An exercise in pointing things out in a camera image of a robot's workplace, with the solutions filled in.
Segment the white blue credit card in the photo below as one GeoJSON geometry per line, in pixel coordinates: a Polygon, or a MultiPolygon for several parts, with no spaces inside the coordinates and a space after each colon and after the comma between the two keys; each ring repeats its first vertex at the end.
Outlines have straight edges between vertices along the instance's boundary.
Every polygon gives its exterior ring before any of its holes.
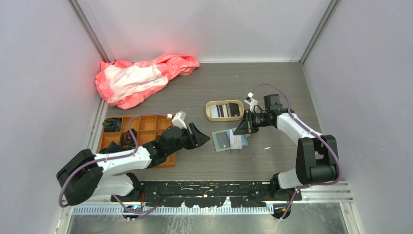
{"type": "Polygon", "coordinates": [[[229,131],[229,141],[230,141],[230,149],[231,150],[241,150],[243,143],[242,143],[242,135],[234,135],[233,130],[229,131]]]}

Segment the green leather card holder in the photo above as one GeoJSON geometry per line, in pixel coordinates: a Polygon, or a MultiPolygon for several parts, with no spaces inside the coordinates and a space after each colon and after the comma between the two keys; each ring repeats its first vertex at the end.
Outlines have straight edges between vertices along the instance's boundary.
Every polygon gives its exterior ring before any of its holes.
{"type": "Polygon", "coordinates": [[[222,152],[227,150],[241,150],[249,145],[247,138],[250,134],[246,135],[234,135],[233,129],[221,130],[212,133],[212,139],[216,152],[222,152]]]}

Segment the beige oval card tray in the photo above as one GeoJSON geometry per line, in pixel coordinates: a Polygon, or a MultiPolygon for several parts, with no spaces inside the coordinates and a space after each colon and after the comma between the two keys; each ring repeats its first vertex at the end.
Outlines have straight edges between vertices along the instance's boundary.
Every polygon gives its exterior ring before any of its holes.
{"type": "Polygon", "coordinates": [[[239,100],[210,101],[206,104],[206,116],[209,121],[238,121],[243,118],[244,105],[239,100]]]}

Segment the orange compartment organizer box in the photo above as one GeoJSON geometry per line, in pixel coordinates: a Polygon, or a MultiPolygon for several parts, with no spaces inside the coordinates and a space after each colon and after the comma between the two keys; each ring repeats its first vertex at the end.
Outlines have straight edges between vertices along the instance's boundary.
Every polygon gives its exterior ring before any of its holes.
{"type": "Polygon", "coordinates": [[[120,116],[122,118],[122,125],[120,132],[105,133],[103,131],[100,140],[100,146],[97,152],[103,153],[117,153],[133,149],[124,149],[121,146],[121,135],[129,129],[134,129],[137,132],[137,142],[141,146],[152,140],[155,140],[158,135],[165,131],[172,125],[170,119],[160,115],[147,115],[142,117],[133,118],[132,116],[120,116]]]}

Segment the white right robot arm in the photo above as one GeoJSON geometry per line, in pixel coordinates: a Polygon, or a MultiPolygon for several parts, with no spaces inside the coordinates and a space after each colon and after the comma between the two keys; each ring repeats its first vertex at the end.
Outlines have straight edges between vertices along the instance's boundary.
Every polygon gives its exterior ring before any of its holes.
{"type": "Polygon", "coordinates": [[[264,110],[253,96],[249,93],[245,98],[250,108],[245,110],[233,134],[254,134],[262,127],[273,126],[284,132],[297,146],[294,169],[274,174],[270,181],[272,197],[283,200],[288,196],[289,189],[337,182],[340,169],[336,139],[304,124],[291,109],[283,107],[278,94],[264,97],[264,110]]]}

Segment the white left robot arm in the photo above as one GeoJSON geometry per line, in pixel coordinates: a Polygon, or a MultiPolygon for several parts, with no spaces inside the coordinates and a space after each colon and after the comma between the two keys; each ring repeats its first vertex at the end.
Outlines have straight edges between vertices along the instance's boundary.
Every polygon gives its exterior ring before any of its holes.
{"type": "Polygon", "coordinates": [[[210,137],[190,123],[188,128],[169,126],[156,139],[128,151],[93,154],[90,149],[81,150],[56,174],[61,186],[58,204],[62,208],[74,206],[95,195],[120,195],[130,201],[137,201],[142,195],[139,185],[128,183],[123,192],[108,192],[109,187],[104,184],[104,178],[158,166],[175,152],[195,149],[208,141],[210,137]]]}

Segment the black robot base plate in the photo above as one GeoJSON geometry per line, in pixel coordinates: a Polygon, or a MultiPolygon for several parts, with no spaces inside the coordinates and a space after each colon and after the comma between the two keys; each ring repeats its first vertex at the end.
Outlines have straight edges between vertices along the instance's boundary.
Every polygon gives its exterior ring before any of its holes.
{"type": "Polygon", "coordinates": [[[263,207],[267,202],[301,200],[295,189],[281,189],[270,181],[142,181],[125,196],[111,201],[143,202],[150,207],[222,207],[226,200],[232,208],[263,207]]]}

